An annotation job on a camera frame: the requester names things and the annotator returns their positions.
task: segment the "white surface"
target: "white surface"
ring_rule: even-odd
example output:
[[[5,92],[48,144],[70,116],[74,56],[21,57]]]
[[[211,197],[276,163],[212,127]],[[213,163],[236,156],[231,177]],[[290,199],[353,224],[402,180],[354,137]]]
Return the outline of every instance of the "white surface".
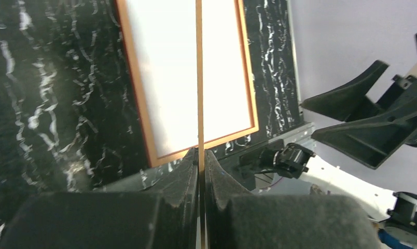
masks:
[[[302,173],[300,180],[316,184],[324,192],[330,191],[332,195],[352,197],[377,221],[389,218],[387,210],[395,207],[396,197],[393,196],[393,191],[364,182],[319,156],[310,158],[307,167],[308,172]]]
[[[202,0],[204,140],[251,127],[235,0]]]
[[[306,99],[350,81],[375,60],[388,64],[368,93],[374,101],[417,62],[417,0],[291,0],[299,84]],[[317,129],[338,122],[304,111]],[[377,186],[417,193],[417,149],[403,146],[377,170],[317,143],[316,152],[333,165]]]
[[[210,141],[251,124],[234,1],[203,3],[204,138]],[[195,146],[195,1],[127,0],[127,6],[157,156]]]

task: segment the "gray wall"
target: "gray wall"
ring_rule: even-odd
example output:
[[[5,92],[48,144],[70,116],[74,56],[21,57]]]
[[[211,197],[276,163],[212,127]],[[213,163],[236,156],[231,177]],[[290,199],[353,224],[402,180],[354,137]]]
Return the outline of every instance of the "gray wall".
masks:
[[[302,99],[338,87],[374,60],[391,66],[368,93],[376,101],[417,62],[417,1],[293,0],[292,14]],[[337,121],[305,111],[322,128]],[[403,146],[376,171],[320,143],[318,154],[367,182],[417,193],[417,149]]]

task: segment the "black marble surface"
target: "black marble surface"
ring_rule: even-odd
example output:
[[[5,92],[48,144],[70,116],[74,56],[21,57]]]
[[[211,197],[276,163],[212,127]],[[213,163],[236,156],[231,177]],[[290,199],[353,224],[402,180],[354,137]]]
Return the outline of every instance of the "black marble surface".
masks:
[[[259,131],[214,148],[222,159],[295,129],[300,113],[286,0],[244,0]]]
[[[147,168],[114,8],[0,1],[0,230],[30,195]]]

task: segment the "whiteboard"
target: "whiteboard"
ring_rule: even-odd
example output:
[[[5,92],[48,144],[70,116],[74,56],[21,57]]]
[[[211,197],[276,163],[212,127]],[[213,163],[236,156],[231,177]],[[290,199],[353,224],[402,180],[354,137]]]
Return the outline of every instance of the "whiteboard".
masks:
[[[179,159],[198,144],[195,3],[117,0],[152,167]],[[203,1],[205,148],[258,130],[249,52],[247,46],[244,51],[243,32],[238,29],[237,3],[219,3]]]

